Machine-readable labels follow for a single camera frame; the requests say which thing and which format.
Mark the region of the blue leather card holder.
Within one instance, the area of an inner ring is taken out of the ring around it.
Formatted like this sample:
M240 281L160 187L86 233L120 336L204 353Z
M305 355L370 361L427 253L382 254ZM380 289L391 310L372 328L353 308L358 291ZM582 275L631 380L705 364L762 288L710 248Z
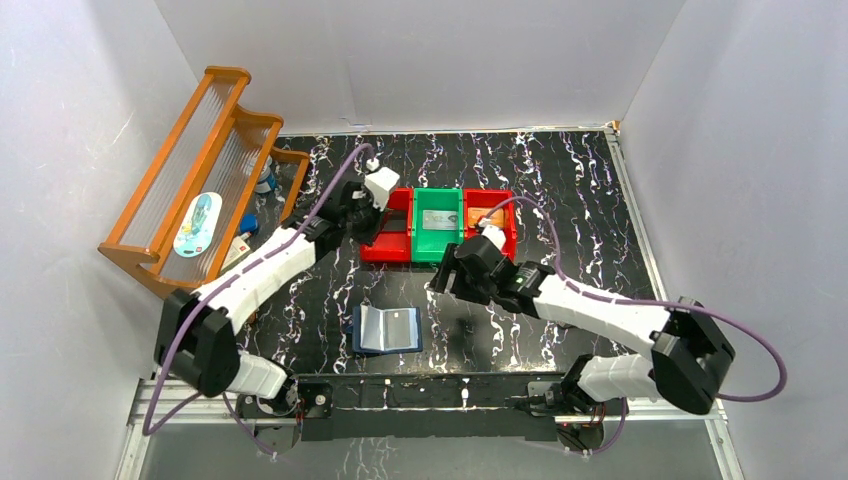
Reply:
M380 309L359 305L349 328L356 353L386 355L423 350L422 322L417 307Z

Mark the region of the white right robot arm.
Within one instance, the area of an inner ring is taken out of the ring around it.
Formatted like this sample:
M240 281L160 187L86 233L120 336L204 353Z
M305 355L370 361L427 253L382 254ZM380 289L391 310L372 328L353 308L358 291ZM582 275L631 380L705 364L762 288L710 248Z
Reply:
M447 246L428 285L435 293L602 336L625 355L584 354L535 403L590 413L615 399L663 399L704 415L716 400L735 351L698 304L638 301L563 280L534 261L514 263L493 241L476 235Z

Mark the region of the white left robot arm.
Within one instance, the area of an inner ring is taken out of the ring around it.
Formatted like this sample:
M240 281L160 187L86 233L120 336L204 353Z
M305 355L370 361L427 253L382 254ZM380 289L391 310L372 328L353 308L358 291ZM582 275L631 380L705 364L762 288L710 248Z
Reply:
M275 416L293 412L299 400L293 374L242 350L236 337L264 302L345 238L373 244L398 182L384 171L344 178L323 195L316 212L292 211L221 277L194 291L174 290L163 304L155 361L205 397L250 395Z

